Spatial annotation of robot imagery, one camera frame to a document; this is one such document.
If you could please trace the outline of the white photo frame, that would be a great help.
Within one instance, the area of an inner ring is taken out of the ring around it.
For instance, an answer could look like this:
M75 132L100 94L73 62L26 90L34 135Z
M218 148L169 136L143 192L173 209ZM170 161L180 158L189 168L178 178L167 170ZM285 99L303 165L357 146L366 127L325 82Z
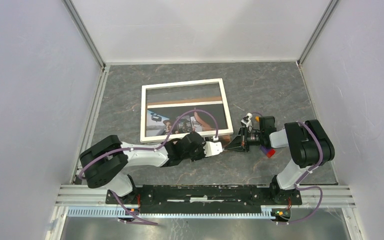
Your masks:
M148 102L154 103L209 97L222 97L222 102L228 107L228 112L230 113L222 78L144 85L141 88L140 116L142 111L148 106Z

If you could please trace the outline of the photo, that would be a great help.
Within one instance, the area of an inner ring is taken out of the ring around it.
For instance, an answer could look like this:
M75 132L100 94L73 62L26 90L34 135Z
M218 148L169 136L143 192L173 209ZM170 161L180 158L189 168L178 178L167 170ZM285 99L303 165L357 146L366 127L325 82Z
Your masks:
M148 105L140 116L140 142L163 141L197 132L204 137L233 133L229 108L222 101Z

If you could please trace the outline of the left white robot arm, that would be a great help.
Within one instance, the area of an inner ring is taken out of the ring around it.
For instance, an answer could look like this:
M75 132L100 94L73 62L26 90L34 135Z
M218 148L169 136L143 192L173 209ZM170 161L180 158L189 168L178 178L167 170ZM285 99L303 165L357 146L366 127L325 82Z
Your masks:
M209 157L210 143L197 132L156 145L123 142L109 135L79 155L82 166L77 175L90 189L106 188L125 204L133 203L137 190L133 178L122 173L127 167L172 167L183 160L197 161Z

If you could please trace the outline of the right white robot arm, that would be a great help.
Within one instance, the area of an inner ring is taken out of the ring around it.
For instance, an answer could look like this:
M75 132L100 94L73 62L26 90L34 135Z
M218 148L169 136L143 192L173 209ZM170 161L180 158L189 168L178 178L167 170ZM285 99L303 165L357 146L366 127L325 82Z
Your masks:
M268 196L275 204L298 195L303 179L335 157L335 148L316 119L285 123L280 130L273 116L257 117L258 129L252 128L250 120L248 116L242 119L238 135L225 150L248 152L251 146L258 146L270 158L276 149L289 149L291 160L269 185Z

